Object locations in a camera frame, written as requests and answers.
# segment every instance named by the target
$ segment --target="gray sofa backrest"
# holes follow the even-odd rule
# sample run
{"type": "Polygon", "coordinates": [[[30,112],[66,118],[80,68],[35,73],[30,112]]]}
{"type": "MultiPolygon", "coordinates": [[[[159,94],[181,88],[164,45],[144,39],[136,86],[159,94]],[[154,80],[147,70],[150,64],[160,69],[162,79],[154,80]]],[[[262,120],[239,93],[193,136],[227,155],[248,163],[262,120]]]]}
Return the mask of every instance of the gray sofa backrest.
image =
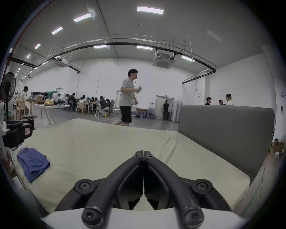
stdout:
{"type": "Polygon", "coordinates": [[[270,108],[190,105],[183,106],[178,131],[239,168],[251,183],[266,157],[273,127],[270,108]]]}

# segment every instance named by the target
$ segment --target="yellow bag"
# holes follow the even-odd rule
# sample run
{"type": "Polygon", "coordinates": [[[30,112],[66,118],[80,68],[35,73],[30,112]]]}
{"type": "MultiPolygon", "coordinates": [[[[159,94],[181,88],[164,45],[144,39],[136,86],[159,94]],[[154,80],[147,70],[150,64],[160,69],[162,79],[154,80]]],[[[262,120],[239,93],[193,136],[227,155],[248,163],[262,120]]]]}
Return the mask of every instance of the yellow bag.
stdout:
{"type": "Polygon", "coordinates": [[[51,101],[51,100],[49,100],[49,99],[46,99],[45,102],[44,102],[44,105],[45,105],[45,106],[53,106],[54,103],[53,103],[53,101],[51,101]]]}

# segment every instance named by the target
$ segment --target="green cable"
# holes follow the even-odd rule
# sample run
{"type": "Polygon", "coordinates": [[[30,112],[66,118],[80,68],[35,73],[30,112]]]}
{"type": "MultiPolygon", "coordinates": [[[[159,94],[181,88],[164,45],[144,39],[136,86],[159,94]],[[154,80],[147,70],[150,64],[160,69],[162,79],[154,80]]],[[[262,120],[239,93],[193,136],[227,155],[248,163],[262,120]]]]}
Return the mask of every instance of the green cable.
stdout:
{"type": "Polygon", "coordinates": [[[259,189],[259,187],[260,187],[260,185],[261,185],[261,183],[262,183],[262,180],[263,180],[263,174],[262,174],[261,180],[260,180],[260,182],[259,182],[259,185],[258,185],[258,187],[257,187],[257,189],[256,189],[256,191],[255,191],[255,193],[254,193],[254,196],[252,197],[251,201],[249,202],[249,204],[247,205],[246,209],[245,209],[244,212],[242,213],[241,217],[243,217],[244,214],[248,211],[250,205],[252,204],[254,198],[256,197],[256,195],[257,195],[257,193],[258,193],[258,189],[259,189]]]}

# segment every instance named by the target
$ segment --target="hair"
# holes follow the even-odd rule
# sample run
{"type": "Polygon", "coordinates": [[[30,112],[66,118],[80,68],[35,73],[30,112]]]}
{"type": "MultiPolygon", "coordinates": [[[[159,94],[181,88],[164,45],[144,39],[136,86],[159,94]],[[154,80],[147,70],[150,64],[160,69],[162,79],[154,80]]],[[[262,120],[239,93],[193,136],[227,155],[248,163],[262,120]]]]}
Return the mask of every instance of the hair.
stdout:
{"type": "Polygon", "coordinates": [[[130,70],[128,71],[128,77],[130,77],[131,73],[132,73],[132,74],[138,73],[138,71],[137,71],[136,69],[134,69],[134,68],[130,69],[130,70]]]}

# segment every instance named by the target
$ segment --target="ceiling air conditioner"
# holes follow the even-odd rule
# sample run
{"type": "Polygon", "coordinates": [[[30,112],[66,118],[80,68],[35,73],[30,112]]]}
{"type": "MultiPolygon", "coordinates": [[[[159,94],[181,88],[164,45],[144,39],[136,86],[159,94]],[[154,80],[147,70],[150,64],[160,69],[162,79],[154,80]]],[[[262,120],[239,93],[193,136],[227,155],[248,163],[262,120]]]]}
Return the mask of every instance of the ceiling air conditioner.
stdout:
{"type": "Polygon", "coordinates": [[[66,59],[62,59],[62,60],[60,60],[60,59],[56,59],[56,65],[57,66],[59,66],[59,67],[62,67],[62,68],[64,68],[64,67],[67,67],[67,64],[68,64],[69,62],[68,62],[68,60],[66,60],[66,59]]]}
{"type": "Polygon", "coordinates": [[[155,55],[155,59],[153,65],[160,68],[169,69],[174,64],[174,56],[170,56],[165,53],[157,53],[155,55]]]}

